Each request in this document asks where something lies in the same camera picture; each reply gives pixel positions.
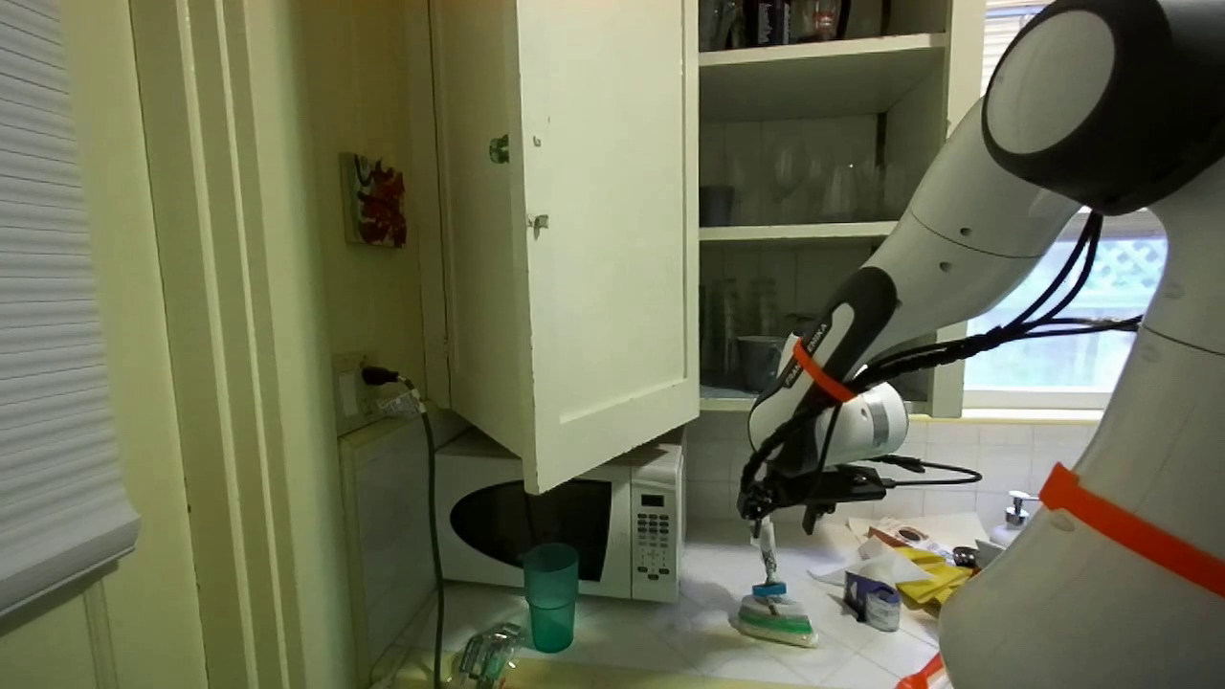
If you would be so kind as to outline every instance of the green plastic cup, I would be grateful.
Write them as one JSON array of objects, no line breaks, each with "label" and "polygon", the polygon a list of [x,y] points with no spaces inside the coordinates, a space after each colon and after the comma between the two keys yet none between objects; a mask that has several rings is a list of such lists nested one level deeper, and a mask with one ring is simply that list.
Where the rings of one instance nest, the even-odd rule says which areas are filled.
[{"label": "green plastic cup", "polygon": [[524,594],[530,645],[558,656],[575,644],[576,552],[571,542],[536,542],[524,555]]}]

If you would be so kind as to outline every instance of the yellow object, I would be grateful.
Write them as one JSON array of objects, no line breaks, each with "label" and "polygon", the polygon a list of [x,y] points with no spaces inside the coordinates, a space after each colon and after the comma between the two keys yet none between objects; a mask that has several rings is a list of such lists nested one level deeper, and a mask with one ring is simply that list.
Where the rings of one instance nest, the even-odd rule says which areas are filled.
[{"label": "yellow object", "polygon": [[925,580],[899,580],[897,588],[903,594],[908,603],[916,610],[936,610],[946,603],[971,570],[946,564],[940,555],[918,552],[918,546],[899,546],[916,566],[925,570]]}]

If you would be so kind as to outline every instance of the window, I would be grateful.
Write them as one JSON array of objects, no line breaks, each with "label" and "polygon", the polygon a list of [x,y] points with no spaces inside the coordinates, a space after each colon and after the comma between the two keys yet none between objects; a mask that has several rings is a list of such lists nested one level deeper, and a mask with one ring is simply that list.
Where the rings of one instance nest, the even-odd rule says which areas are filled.
[{"label": "window", "polygon": [[[1042,5],[989,0],[985,23],[985,87],[1008,43],[1042,13]],[[997,307],[969,321],[969,334],[1011,321],[1068,259],[1082,215],[1036,259]],[[1147,212],[1105,218],[1096,270],[1068,317],[1129,317],[1143,314],[1163,270],[1163,235]],[[1097,408],[1134,349],[1134,334],[1015,342],[966,363],[969,408]]]}]

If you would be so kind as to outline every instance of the white robot link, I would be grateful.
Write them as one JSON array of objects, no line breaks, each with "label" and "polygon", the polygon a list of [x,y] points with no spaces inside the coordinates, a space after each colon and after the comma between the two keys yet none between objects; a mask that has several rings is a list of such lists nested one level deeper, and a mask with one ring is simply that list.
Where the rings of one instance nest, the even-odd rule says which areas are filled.
[{"label": "white robot link", "polygon": [[1077,472],[940,611],[957,689],[1225,685],[1225,0],[1056,0],[1004,55],[908,215],[786,356],[749,412],[738,513],[880,497],[834,440],[858,389],[997,342],[1097,330],[1033,301],[957,343],[899,352],[1004,297],[1056,228],[1147,208],[1168,268]]}]

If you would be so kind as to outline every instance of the kitchen counter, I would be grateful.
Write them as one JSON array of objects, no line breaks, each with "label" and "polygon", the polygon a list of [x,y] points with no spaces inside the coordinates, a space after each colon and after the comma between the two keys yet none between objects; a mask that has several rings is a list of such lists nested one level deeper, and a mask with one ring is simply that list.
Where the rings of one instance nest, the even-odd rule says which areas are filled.
[{"label": "kitchen counter", "polygon": [[[777,523],[777,576],[788,580],[788,596],[812,615],[818,633],[815,645],[746,638],[726,622],[738,596],[761,580],[761,559],[742,523],[708,523],[690,529],[681,596],[675,603],[581,596],[571,650],[541,656],[519,645],[511,656],[524,667],[519,685],[897,689],[903,672],[916,672],[935,656],[935,619],[903,611],[897,633],[875,633],[842,610],[842,570],[858,559],[861,542],[855,532],[838,517],[826,517],[815,534]],[[524,622],[524,596],[492,585],[446,585],[444,619],[444,658],[451,658],[473,633],[497,619]],[[419,622],[413,645],[416,663],[394,685],[427,685],[433,619]]]}]

